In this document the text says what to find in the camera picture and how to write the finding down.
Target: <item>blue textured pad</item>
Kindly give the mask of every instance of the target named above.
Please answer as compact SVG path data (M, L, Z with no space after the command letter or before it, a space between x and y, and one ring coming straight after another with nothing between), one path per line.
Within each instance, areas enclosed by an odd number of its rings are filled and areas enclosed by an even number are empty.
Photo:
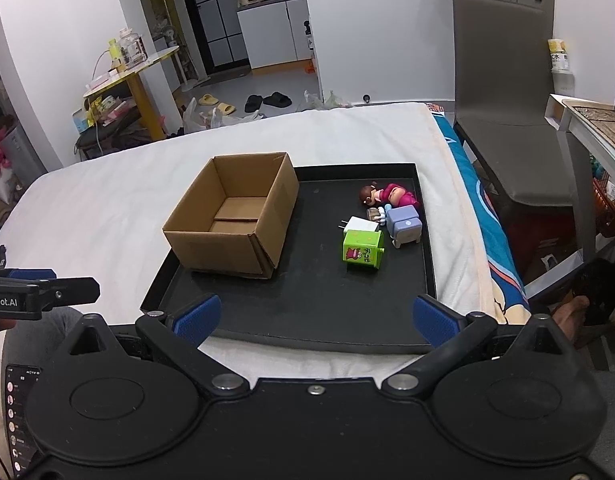
M13 269L8 278L14 280L56 280L52 269Z
M197 347L219 326L220 319L221 300L214 295L174 321L172 332Z
M434 348L460 332L459 322L423 298L416 298L412 307L414 327Z

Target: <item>white blanket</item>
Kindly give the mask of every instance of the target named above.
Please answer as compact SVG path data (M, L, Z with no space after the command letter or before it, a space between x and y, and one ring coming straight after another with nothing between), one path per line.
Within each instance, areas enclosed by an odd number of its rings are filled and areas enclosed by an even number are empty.
M467 313L492 314L485 248L446 142L424 104L307 111L156 142L40 178L0 232L9 267L93 276L94 305L109 324L131 323L169 245L161 227L215 155L280 152L294 166L415 162L430 232L437 295ZM361 356L267 348L210 338L203 351L247 377L381 381L412 356Z

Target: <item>kitchen cabinet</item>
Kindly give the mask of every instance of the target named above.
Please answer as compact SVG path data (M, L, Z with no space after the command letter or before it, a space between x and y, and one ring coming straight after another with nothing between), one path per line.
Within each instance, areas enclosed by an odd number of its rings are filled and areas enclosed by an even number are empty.
M286 2L239 10L238 21L252 68L297 60Z
M294 37L294 48L297 51L297 59L310 59L311 52L308 48L306 28L305 25L303 25L303 23L309 20L308 1L290 0L286 3L288 5L288 17L290 18L290 26L292 27L292 36Z

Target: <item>open cardboard box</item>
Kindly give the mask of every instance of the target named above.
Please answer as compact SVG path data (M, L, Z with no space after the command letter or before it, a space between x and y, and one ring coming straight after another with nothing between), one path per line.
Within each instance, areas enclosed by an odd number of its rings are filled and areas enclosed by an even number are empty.
M270 278L299 192L287 153L216 156L163 232L187 269Z

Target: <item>bed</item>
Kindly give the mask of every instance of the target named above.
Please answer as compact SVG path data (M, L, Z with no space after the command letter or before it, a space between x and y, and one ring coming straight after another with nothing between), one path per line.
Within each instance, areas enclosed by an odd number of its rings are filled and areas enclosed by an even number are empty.
M206 164L220 154L288 152L295 166L414 162L425 201L438 299L499 322L528 317L505 235L442 114L419 103L306 111L156 142L46 174L0 231L9 267L93 276L109 324L132 323L169 251L161 228ZM0 335L0 350L3 336ZM201 349L251 381L371 376L417 356L271 348L209 338ZM6 450L0 423L0 452Z

